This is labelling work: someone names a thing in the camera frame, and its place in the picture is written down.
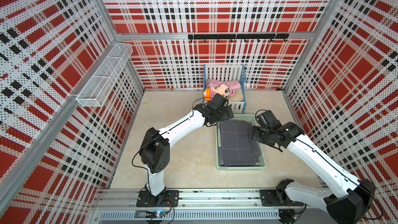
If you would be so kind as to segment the mint green plastic basket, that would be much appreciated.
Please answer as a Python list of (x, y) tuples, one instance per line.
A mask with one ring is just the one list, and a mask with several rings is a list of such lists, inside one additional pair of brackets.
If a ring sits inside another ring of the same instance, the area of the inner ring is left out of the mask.
[[(254, 115), (251, 114), (235, 114), (234, 120), (241, 120), (241, 121), (247, 121), (252, 124), (252, 127), (257, 126), (257, 123), (255, 121)], [(221, 167), (219, 165), (219, 155), (218, 155), (218, 146), (219, 146), (219, 123), (216, 125), (216, 153), (217, 153), (217, 167), (220, 170), (261, 170), (266, 167), (266, 162), (265, 162), (265, 157), (262, 151), (261, 145), (258, 143), (260, 151), (261, 151), (261, 165), (258, 167)]]

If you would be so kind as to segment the dark grey checked pillowcase back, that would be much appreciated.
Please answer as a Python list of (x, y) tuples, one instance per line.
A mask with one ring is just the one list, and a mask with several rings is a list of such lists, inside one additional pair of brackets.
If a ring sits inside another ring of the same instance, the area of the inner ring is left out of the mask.
[(219, 165), (221, 167), (258, 167), (261, 151), (251, 138), (252, 124), (241, 120), (219, 123)]

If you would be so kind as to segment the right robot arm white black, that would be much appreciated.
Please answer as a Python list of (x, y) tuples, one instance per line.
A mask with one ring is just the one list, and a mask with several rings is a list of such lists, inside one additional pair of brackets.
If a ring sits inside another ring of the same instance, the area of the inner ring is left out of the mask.
[(375, 201), (376, 187), (370, 180), (360, 180), (343, 169), (295, 123), (281, 124), (270, 110), (262, 110), (255, 119), (257, 125), (252, 130), (255, 141), (279, 151), (289, 150), (327, 185), (321, 190), (283, 179), (276, 186), (276, 199), (280, 204), (301, 202), (316, 207), (338, 224), (356, 224), (364, 218)]

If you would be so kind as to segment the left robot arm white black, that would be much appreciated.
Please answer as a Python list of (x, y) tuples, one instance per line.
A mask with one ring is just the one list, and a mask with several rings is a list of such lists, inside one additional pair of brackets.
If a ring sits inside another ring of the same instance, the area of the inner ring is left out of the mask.
[(229, 100), (216, 94), (209, 102), (192, 105), (191, 111), (175, 123), (161, 128), (147, 130), (140, 149), (136, 153), (140, 156), (147, 173), (147, 183), (144, 191), (139, 193), (137, 207), (158, 207), (166, 204), (171, 208), (178, 205), (174, 197), (179, 196), (177, 190), (167, 190), (164, 183), (164, 170), (171, 160), (173, 146), (192, 131), (203, 126), (212, 127), (219, 122), (234, 117)]

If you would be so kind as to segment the white blue toy crib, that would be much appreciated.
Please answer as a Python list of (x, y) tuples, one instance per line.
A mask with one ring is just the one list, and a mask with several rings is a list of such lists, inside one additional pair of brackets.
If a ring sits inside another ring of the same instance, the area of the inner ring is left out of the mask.
[(228, 100), (234, 113), (243, 114), (245, 112), (246, 99), (244, 91), (246, 74), (245, 68), (242, 65), (205, 64), (203, 74), (203, 92), (208, 79), (215, 79), (219, 81), (239, 81), (241, 88), (237, 89), (235, 95), (231, 96)]

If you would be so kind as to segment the pink plush doll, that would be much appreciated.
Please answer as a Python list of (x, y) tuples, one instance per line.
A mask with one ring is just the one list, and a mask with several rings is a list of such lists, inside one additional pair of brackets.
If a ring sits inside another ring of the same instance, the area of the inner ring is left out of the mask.
[(219, 81), (208, 79), (206, 81), (203, 95), (206, 101), (210, 101), (216, 94), (220, 94), (226, 99), (229, 99), (231, 96), (235, 95), (239, 88), (241, 88), (241, 85), (237, 80)]

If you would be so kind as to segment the green circuit board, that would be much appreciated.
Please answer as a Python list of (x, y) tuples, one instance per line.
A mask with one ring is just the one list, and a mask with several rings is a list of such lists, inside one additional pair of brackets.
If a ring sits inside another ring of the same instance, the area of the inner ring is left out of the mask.
[(145, 218), (154, 219), (154, 218), (163, 218), (167, 214), (167, 212), (164, 212), (162, 210), (146, 211), (145, 214), (146, 214)]

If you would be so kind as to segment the black hook rail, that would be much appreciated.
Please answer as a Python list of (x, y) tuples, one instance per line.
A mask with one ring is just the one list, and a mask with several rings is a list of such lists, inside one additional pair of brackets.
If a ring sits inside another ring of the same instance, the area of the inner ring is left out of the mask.
[(289, 38), (290, 34), (189, 34), (188, 35), (188, 40), (249, 40), (249, 39), (255, 39), (255, 40), (276, 40), (276, 39), (281, 39), (283, 41), (286, 41)]

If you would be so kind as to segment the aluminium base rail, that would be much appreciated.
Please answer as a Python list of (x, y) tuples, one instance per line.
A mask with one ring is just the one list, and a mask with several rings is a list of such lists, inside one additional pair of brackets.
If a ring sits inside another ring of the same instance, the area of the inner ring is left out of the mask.
[[(258, 188), (181, 188), (176, 207), (137, 207), (140, 190), (100, 190), (89, 211), (89, 224), (211, 224), (279, 223), (284, 210), (295, 211), (299, 224), (317, 218), (333, 223), (323, 211), (309, 205), (280, 205), (270, 192)], [(145, 218), (146, 211), (167, 212), (163, 218)]]

